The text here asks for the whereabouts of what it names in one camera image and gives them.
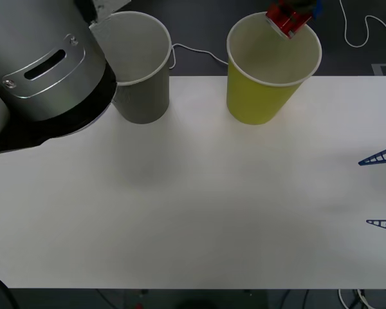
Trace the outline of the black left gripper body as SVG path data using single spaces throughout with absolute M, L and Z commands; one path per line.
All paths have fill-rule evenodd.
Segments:
M 316 0 L 284 0 L 293 10 L 313 10 L 316 7 Z

